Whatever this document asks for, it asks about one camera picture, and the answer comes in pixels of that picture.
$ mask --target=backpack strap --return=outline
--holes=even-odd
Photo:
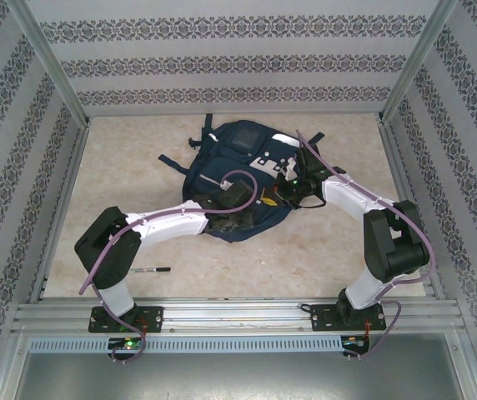
[[[188,172],[188,169],[185,167],[181,167],[177,162],[175,162],[173,159],[166,157],[164,154],[161,154],[160,156],[157,157],[158,160],[162,161],[169,167],[172,167],[175,169],[178,173],[182,173],[183,175],[186,175]]]
[[[196,148],[197,146],[201,146],[203,140],[209,135],[213,133],[213,114],[205,114],[205,126],[202,127],[202,140],[193,140],[192,138],[188,139],[188,145],[191,148]]]
[[[318,132],[316,135],[313,136],[311,140],[309,140],[309,144],[316,144],[323,138],[325,138],[325,135],[321,132]]]

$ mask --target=beige floor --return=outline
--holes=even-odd
[[[215,115],[213,126],[251,119],[305,137],[325,133],[321,154],[357,182],[396,197],[373,115]],[[180,204],[183,176],[160,162],[166,153],[187,167],[202,115],[98,117],[93,119],[68,215],[58,242],[45,295],[73,297],[85,278],[74,243],[111,205],[143,213]],[[290,213],[278,226],[248,241],[229,244],[209,235],[179,237],[141,250],[134,268],[171,267],[170,273],[130,274],[137,297],[271,298],[335,297],[364,268],[360,223],[333,205]],[[391,294],[423,296],[421,284]],[[92,296],[91,290],[85,293]]]

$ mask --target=backpack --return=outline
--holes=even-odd
[[[259,198],[263,189],[274,184],[275,178],[284,165],[296,154],[299,141],[271,127],[253,121],[240,120],[228,122],[212,129],[213,114],[205,117],[201,140],[188,140],[191,148],[197,148],[198,155],[190,168],[181,167],[175,161],[161,154],[159,160],[185,175],[183,183],[183,201],[194,200],[200,195],[209,195],[222,191],[222,177],[233,170],[241,169],[251,173],[258,183],[257,201],[248,207],[253,223],[247,228],[213,228],[208,226],[205,232],[226,242],[241,242],[261,233],[289,215],[292,207],[270,206]],[[310,143],[316,143],[324,135],[318,133]],[[252,183],[241,174],[227,178],[230,183],[244,181]]]

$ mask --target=damask pattern wall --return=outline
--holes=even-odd
[[[91,116],[379,112],[437,0],[30,0]]]
[[[33,287],[81,129],[0,0],[0,353]]]
[[[390,121],[477,353],[477,2],[459,2]]]

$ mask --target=marker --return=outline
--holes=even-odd
[[[161,267],[161,268],[134,268],[130,269],[129,273],[169,273],[172,271],[170,267]]]

